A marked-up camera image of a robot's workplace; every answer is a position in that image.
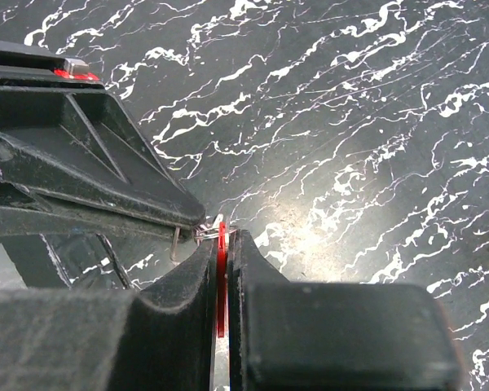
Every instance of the red tab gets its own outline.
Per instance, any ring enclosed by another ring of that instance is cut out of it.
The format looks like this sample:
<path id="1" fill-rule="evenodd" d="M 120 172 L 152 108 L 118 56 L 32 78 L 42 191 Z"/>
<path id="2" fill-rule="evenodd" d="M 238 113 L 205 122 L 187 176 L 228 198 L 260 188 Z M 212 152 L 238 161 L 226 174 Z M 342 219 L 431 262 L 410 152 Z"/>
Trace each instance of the red tab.
<path id="1" fill-rule="evenodd" d="M 218 298 L 217 298 L 217 329 L 218 337 L 225 336 L 225 317 L 227 312 L 227 243 L 226 243 L 227 228 L 224 222 L 219 223 L 218 237 L 218 266 L 217 266 L 217 281 L 218 281 Z"/>

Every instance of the red tip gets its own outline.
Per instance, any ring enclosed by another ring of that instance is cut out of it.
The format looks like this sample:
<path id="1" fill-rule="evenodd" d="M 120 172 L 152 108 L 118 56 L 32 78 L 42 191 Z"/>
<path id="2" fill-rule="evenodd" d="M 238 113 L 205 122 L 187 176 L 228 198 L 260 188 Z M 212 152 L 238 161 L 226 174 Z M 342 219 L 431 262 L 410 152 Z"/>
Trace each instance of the red tip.
<path id="1" fill-rule="evenodd" d="M 85 75 L 70 75 L 67 71 L 64 71 L 63 69 L 55 69 L 54 74 L 56 76 L 63 77 L 65 79 L 73 79 L 73 80 L 99 80 L 96 75 L 93 73 L 87 73 Z"/>
<path id="2" fill-rule="evenodd" d="M 218 281 L 218 317 L 217 317 L 217 329 L 218 337 L 223 338 L 225 336 L 225 316 L 227 312 L 227 243 L 226 243 L 226 231 L 227 228 L 224 222 L 219 223 L 219 237 L 218 237 L 218 267 L 217 267 L 217 281 Z"/>

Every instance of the black marble surface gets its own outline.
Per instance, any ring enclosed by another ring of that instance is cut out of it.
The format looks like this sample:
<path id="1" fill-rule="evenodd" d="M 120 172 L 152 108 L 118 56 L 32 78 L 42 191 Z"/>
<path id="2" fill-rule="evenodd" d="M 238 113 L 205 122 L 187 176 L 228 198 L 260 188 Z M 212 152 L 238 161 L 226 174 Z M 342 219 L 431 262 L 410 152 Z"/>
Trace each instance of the black marble surface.
<path id="1" fill-rule="evenodd" d="M 427 287 L 489 390 L 489 0 L 7 0 L 0 39 L 87 60 L 290 279 Z"/>

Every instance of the metal pin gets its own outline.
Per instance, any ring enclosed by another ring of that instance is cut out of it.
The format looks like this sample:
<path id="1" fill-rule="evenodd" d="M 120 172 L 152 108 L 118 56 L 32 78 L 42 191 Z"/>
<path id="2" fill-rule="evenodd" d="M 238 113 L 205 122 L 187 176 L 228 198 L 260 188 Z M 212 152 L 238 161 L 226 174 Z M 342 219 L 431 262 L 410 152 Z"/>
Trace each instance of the metal pin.
<path id="1" fill-rule="evenodd" d="M 179 233 L 181 228 L 176 226 L 176 231 L 174 232 L 174 238 L 172 238 L 172 245 L 170 246 L 170 260 L 176 262 L 176 248 L 178 247 Z"/>

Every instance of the red metal part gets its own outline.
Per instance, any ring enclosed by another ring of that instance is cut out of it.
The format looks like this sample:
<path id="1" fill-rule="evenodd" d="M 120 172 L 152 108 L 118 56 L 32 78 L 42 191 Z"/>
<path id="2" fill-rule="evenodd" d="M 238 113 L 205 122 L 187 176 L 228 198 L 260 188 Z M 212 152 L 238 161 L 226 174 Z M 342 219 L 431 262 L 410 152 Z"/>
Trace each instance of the red metal part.
<path id="1" fill-rule="evenodd" d="M 223 338 L 225 336 L 225 318 L 227 312 L 227 240 L 226 240 L 227 227 L 224 222 L 219 223 L 219 237 L 218 237 L 218 267 L 217 267 L 217 281 L 218 281 L 218 298 L 217 298 L 217 329 L 218 337 Z"/>
<path id="2" fill-rule="evenodd" d="M 99 80 L 96 75 L 93 73 L 87 73 L 85 75 L 71 75 L 69 72 L 64 71 L 63 69 L 55 69 L 54 74 L 56 76 L 64 77 L 66 79 L 74 79 L 74 80 Z"/>

